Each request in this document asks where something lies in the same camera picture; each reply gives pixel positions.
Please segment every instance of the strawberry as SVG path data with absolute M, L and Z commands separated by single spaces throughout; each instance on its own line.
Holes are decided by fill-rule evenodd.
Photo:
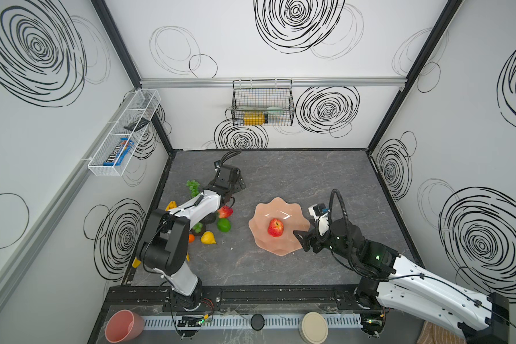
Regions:
M 277 238 L 277 237 L 282 236 L 283 230 L 284 230 L 284 226 L 283 226 L 283 223 L 281 222 L 281 220 L 274 218 L 273 220 L 271 220 L 269 222 L 269 227 L 267 229 L 267 232 L 272 237 Z
M 227 205 L 218 210 L 218 218 L 227 218 L 230 217 L 231 214 L 233 214 L 233 208 L 228 207 Z

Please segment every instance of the black wire basket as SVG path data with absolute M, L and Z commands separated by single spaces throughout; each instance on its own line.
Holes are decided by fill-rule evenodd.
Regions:
M 234 126 L 292 126 L 292 80 L 235 80 L 228 110 Z

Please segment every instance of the wire basket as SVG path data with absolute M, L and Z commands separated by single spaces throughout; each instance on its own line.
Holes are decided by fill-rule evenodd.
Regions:
M 235 80 L 228 110 L 234 126 L 292 126 L 292 80 Z
M 149 126 L 153 125 L 150 121 L 160 101 L 161 97 L 157 90 L 136 91 L 96 154 L 90 159 L 88 168 L 95 175 L 123 175 L 141 138 L 149 130 Z M 138 129 L 140 123 L 144 124 L 144 127 Z

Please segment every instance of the yellow lemon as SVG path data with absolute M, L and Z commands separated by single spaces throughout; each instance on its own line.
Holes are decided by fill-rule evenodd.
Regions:
M 209 230 L 204 232 L 201 236 L 201 243 L 207 245 L 215 244 L 216 240 L 214 240 L 214 233 L 210 232 Z

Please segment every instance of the black round cap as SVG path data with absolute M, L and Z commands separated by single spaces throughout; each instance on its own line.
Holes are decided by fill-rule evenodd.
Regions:
M 255 331 L 260 331 L 265 323 L 266 321 L 263 320 L 262 314 L 254 314 L 253 317 L 250 318 L 250 326 Z

